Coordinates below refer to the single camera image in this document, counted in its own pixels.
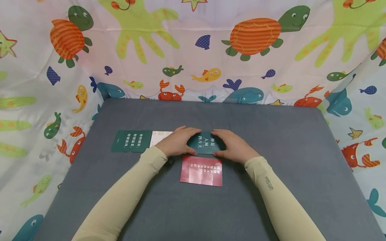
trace orange turtle shell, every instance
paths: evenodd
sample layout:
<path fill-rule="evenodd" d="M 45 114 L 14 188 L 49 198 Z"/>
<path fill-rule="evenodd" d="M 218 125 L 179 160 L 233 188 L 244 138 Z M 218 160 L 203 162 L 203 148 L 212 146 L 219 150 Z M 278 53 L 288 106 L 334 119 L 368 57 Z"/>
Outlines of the orange turtle shell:
<path fill-rule="evenodd" d="M 386 38 L 381 42 L 376 52 L 381 59 L 386 59 Z"/>
<path fill-rule="evenodd" d="M 55 51 L 64 59 L 72 59 L 85 45 L 81 30 L 64 19 L 55 19 L 52 24 L 50 38 Z"/>
<path fill-rule="evenodd" d="M 239 53 L 253 55 L 271 46 L 280 32 L 281 26 L 276 20 L 250 19 L 234 27 L 230 34 L 230 44 Z"/>

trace green card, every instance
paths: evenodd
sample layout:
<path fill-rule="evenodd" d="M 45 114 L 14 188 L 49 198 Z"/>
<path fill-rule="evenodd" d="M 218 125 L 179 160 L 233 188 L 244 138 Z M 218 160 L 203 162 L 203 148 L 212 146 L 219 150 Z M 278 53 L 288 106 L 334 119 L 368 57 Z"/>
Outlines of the green card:
<path fill-rule="evenodd" d="M 195 134 L 189 139 L 188 146 L 200 154 L 212 154 L 215 151 L 227 149 L 225 143 L 210 132 Z"/>
<path fill-rule="evenodd" d="M 152 131 L 118 131 L 112 152 L 145 152 L 149 148 Z"/>

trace arm sleeve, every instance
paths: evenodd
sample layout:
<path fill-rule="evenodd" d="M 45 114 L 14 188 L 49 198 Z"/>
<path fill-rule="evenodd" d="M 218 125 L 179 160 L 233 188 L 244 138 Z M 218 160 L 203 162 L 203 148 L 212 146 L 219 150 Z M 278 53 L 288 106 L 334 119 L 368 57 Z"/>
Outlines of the arm sleeve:
<path fill-rule="evenodd" d="M 72 241 L 116 241 L 147 184 L 166 161 L 165 154 L 157 147 L 146 149 L 139 161 L 97 202 Z"/>
<path fill-rule="evenodd" d="M 244 167 L 260 190 L 280 241 L 325 241 L 315 223 L 264 157 L 252 158 Z"/>

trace cartoon print fabric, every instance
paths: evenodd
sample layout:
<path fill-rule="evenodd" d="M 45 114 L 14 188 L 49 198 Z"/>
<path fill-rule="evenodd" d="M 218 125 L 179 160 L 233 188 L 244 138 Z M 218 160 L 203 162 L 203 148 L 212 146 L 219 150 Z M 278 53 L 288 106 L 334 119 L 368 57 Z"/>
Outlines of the cartoon print fabric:
<path fill-rule="evenodd" d="M 385 1 L 224 1 L 2 3 L 0 240 L 32 239 L 108 98 L 317 107 L 386 233 Z"/>

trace red card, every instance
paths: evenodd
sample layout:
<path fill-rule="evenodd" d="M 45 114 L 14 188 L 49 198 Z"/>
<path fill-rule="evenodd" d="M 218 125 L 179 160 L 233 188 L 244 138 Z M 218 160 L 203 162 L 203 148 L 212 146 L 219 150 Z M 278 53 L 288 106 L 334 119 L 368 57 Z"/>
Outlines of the red card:
<path fill-rule="evenodd" d="M 184 156 L 180 182 L 222 187 L 222 161 Z"/>

